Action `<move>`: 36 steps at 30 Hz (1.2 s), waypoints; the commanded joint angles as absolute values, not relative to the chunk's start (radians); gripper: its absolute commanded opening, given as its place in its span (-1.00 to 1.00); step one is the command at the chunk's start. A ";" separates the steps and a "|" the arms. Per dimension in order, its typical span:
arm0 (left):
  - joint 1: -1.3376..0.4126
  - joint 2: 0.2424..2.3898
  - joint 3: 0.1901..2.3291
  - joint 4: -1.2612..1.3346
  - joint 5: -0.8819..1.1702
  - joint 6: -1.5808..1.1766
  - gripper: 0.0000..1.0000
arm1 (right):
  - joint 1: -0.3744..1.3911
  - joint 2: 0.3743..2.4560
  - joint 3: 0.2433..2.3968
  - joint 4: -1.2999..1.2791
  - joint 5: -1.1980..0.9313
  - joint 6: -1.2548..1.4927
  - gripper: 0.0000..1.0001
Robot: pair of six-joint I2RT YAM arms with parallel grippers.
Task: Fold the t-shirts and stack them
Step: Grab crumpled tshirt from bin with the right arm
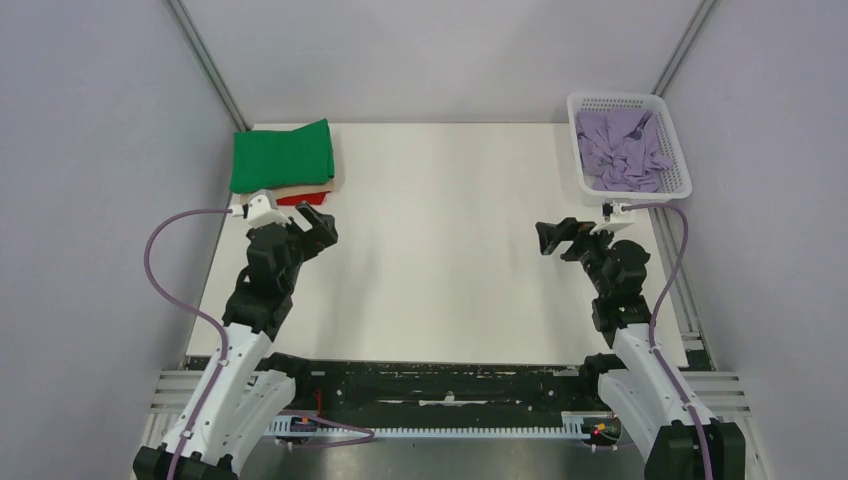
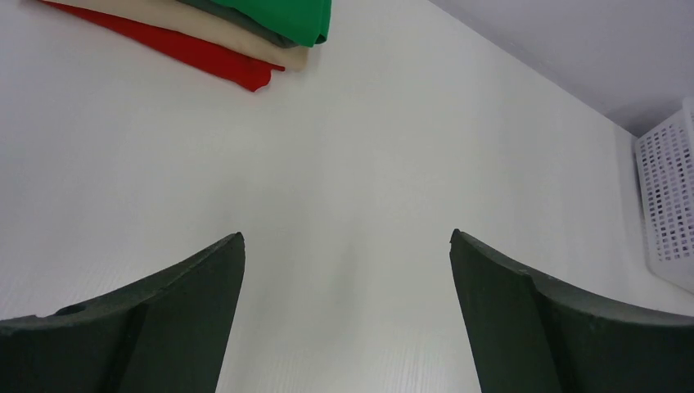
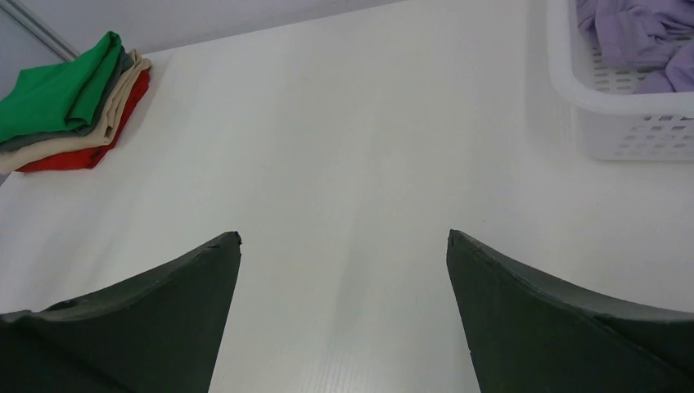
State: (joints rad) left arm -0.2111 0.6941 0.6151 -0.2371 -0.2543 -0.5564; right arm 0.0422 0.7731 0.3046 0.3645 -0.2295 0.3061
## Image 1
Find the purple t-shirt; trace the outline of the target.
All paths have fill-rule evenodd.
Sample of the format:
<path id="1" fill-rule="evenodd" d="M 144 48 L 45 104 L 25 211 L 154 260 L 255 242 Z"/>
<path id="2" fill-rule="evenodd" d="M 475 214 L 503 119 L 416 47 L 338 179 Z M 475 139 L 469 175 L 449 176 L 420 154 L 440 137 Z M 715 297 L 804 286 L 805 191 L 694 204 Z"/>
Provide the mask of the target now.
<path id="1" fill-rule="evenodd" d="M 674 165 L 661 150 L 658 116 L 649 110 L 580 111 L 576 133 L 594 190 L 655 193 L 661 174 Z"/>

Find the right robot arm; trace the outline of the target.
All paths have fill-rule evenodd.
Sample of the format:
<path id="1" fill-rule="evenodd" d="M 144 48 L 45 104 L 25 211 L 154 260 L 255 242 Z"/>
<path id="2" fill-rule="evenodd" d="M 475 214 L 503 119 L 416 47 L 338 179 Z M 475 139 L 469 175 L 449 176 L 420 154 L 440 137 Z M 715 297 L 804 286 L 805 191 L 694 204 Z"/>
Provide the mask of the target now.
<path id="1" fill-rule="evenodd" d="M 567 244 L 561 259 L 579 263 L 595 288 L 592 320 L 612 351 L 584 360 L 578 396 L 617 415 L 643 457 L 644 478 L 745 478 L 741 429 L 707 408 L 664 356 L 657 312 L 642 294 L 649 253 L 573 217 L 538 222 L 535 229 L 541 254 Z"/>

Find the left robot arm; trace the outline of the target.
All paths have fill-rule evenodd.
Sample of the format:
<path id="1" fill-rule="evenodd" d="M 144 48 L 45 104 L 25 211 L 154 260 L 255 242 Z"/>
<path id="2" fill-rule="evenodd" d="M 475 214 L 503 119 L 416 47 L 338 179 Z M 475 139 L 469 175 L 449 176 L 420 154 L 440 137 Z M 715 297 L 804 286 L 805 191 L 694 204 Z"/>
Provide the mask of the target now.
<path id="1" fill-rule="evenodd" d="M 302 229 L 274 201 L 229 208 L 249 224 L 246 266 L 221 321 L 202 311 L 218 333 L 216 350 L 174 426 L 156 447 L 141 447 L 138 479 L 236 479 L 245 460 L 286 406 L 302 407 L 313 379 L 298 370 L 256 369 L 290 313 L 301 266 L 336 244 L 335 219 L 306 202 L 296 207 Z"/>

